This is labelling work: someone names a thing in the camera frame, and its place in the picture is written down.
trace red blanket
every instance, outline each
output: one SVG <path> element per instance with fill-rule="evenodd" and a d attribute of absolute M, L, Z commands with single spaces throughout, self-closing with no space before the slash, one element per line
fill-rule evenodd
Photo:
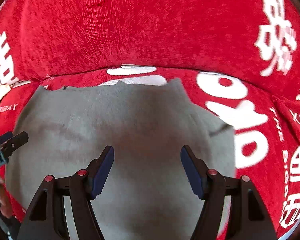
<path fill-rule="evenodd" d="M 289 0 L 6 0 L 0 8 L 0 84 L 33 81 L 2 100 L 0 135 L 40 83 L 175 77 L 194 103 L 234 126 L 237 176 L 253 179 L 278 236 L 288 232 L 300 217 L 300 16 Z"/>

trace gray fabric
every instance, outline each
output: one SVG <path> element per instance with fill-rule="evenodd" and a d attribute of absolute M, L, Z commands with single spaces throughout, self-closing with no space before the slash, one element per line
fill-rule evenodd
<path fill-rule="evenodd" d="M 106 145 L 114 147 L 105 187 L 92 202 L 107 240 L 190 238 L 203 202 L 183 170 L 183 145 L 208 167 L 235 175 L 232 127 L 192 104 L 179 80 L 164 86 L 39 87 L 19 116 L 14 132 L 21 131 L 29 142 L 11 157 L 6 186 L 25 208 L 47 174 L 70 176 Z M 77 239 L 69 203 L 69 232 Z"/>

